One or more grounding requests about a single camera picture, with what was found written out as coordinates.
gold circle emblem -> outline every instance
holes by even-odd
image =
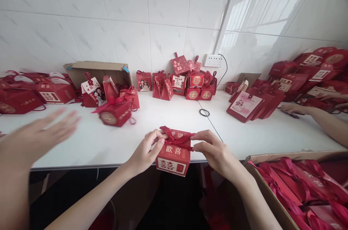
[[[10,105],[0,102],[0,110],[6,113],[15,113],[16,109]]]
[[[332,56],[328,57],[325,60],[325,62],[328,63],[328,64],[334,64],[334,63],[340,62],[341,60],[343,60],[343,55],[335,54],[335,55],[332,55]]]
[[[201,81],[202,81],[202,78],[200,76],[194,76],[193,80],[192,80],[192,83],[194,85],[198,85]]]
[[[208,98],[210,98],[210,97],[211,97],[211,92],[210,92],[210,91],[204,92],[204,94],[203,94],[203,96],[202,96],[202,98],[204,98],[204,99],[208,99]]]
[[[114,125],[117,123],[117,119],[111,113],[103,112],[101,113],[100,117],[101,117],[101,120],[103,120],[107,124]]]
[[[198,92],[197,91],[191,91],[188,96],[189,96],[190,99],[195,99],[195,98],[198,97]]]

white tile wall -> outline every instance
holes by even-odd
[[[174,52],[187,60],[213,53],[228,0],[0,0],[0,71],[63,71],[77,60],[129,64],[135,72],[173,72]],[[218,52],[228,71],[260,72],[305,49],[347,47],[348,0],[232,0]],[[202,67],[223,76],[219,69]]]

open cardboard box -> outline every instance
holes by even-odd
[[[110,63],[99,61],[78,61],[76,63],[65,64],[64,69],[71,78],[76,88],[81,87],[81,83],[86,81],[85,72],[89,72],[92,77],[95,77],[99,84],[103,84],[105,75],[111,76],[115,84],[128,85],[131,83],[131,75],[126,72],[123,67],[128,69],[128,64]]]
[[[278,201],[272,190],[268,187],[266,181],[262,178],[260,173],[255,167],[247,163],[252,161],[256,166],[260,162],[276,162],[280,161],[282,157],[289,157],[292,160],[314,159],[316,161],[342,161],[348,160],[348,151],[312,151],[312,152],[294,152],[294,153],[281,153],[281,154],[264,154],[248,156],[244,161],[244,166],[250,174],[255,178],[257,185],[264,196],[268,206],[272,210],[275,218],[278,220],[283,230],[299,230],[293,219],[288,212]]]

red bow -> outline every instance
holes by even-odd
[[[93,111],[92,113],[99,113],[102,110],[106,109],[108,106],[110,105],[121,105],[121,104],[125,104],[128,101],[125,100],[124,98],[108,98],[107,103],[101,105],[100,107],[98,107],[95,111]]]
[[[189,133],[189,134],[186,134],[178,139],[174,139],[172,136],[171,130],[169,128],[167,128],[166,126],[162,126],[162,127],[160,127],[160,129],[162,129],[165,132],[165,134],[167,134],[167,136],[168,136],[168,139],[164,140],[165,144],[177,145],[178,147],[187,149],[189,151],[193,151],[193,147],[187,146],[184,143],[186,141],[190,140],[190,137],[194,136],[195,133]]]

electrical outlet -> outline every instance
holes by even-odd
[[[221,67],[222,56],[207,54],[206,59],[203,63],[204,67]]]

